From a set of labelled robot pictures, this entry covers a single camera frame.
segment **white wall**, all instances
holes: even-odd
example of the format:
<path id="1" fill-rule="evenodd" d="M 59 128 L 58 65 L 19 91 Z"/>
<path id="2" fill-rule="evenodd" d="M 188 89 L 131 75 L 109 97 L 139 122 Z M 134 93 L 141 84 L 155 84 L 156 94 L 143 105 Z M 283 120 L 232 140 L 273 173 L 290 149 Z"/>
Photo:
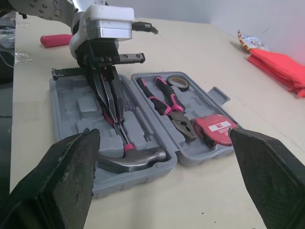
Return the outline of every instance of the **white wall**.
<path id="1" fill-rule="evenodd" d="M 210 22 L 233 36 L 241 29 L 305 64 L 304 0 L 214 0 L 209 10 Z"/>
<path id="2" fill-rule="evenodd" d="M 136 17 L 208 22 L 210 0 L 107 0 L 109 5 L 134 8 Z"/>

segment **wooden table surface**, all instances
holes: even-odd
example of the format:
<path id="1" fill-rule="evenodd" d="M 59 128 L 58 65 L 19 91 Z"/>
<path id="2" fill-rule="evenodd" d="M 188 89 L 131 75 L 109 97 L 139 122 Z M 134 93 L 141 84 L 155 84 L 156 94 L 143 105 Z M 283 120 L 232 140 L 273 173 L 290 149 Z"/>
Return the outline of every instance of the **wooden table surface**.
<path id="1" fill-rule="evenodd" d="M 143 52 L 144 64 L 119 73 L 182 71 L 205 91 L 217 86 L 231 101 L 224 109 L 244 128 L 282 141 L 305 162 L 305 101 L 251 65 L 235 37 L 210 24 L 146 20 L 159 34 L 134 32 L 120 53 Z M 11 190 L 55 143 L 51 68 L 76 67 L 69 47 L 45 49 L 42 35 L 70 33 L 59 22 L 17 15 Z M 177 165 L 166 177 L 93 200 L 86 229 L 265 229 L 234 154 L 197 167 Z"/>

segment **tape measure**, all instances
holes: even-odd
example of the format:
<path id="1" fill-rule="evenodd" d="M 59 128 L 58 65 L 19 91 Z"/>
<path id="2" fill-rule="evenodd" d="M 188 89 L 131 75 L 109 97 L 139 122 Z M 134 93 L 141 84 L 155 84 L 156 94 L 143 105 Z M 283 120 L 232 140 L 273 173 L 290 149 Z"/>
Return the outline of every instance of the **tape measure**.
<path id="1" fill-rule="evenodd" d="M 194 130 L 200 138 L 210 148 L 217 144 L 232 146 L 232 141 L 228 136 L 229 129 L 238 128 L 236 123 L 220 114 L 196 118 L 194 120 Z"/>

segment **plastic tool case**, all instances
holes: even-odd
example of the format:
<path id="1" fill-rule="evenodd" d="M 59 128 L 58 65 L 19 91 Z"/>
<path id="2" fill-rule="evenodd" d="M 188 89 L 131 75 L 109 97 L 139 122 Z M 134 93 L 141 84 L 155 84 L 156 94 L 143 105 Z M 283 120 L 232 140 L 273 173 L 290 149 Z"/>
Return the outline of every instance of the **plastic tool case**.
<path id="1" fill-rule="evenodd" d="M 127 106 L 123 127 L 129 140 L 137 150 L 143 152 L 162 147 L 167 153 L 167 161 L 156 163 L 145 170 L 121 174 L 101 169 L 97 161 L 93 187 L 95 198 L 165 176 L 174 168 L 177 161 L 184 166 L 196 166 L 210 158 L 233 152 L 232 146 L 217 145 L 211 149 L 200 137 L 197 137 L 194 142 L 187 143 L 169 117 L 158 114 L 153 103 L 144 95 L 136 82 L 138 78 L 143 78 L 149 90 L 156 97 L 164 100 L 164 95 L 154 84 L 154 79 L 160 76 L 166 80 L 173 75 L 185 77 L 190 82 L 190 88 L 186 92 L 181 92 L 177 87 L 173 87 L 178 99 L 186 107 L 185 115 L 190 120 L 220 114 L 237 123 L 221 108 L 221 105 L 230 100 L 223 92 L 214 87 L 206 93 L 184 73 L 138 73 L 132 75 L 131 80 L 120 75 L 124 102 Z M 99 154 L 123 157 L 123 141 L 102 115 L 101 107 L 85 76 L 57 81 L 51 79 L 50 92 L 55 134 L 58 141 L 81 133 L 85 128 L 97 128 L 101 133 Z"/>

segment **red cloth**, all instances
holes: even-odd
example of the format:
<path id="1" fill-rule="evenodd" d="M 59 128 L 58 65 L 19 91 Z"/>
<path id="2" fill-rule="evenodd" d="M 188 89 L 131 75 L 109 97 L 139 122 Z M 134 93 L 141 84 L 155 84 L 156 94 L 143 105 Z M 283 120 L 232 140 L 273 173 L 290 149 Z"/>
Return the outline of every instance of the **red cloth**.
<path id="1" fill-rule="evenodd" d="M 289 87 L 298 97 L 305 97 L 305 66 L 289 56 L 251 49 L 248 61 Z"/>

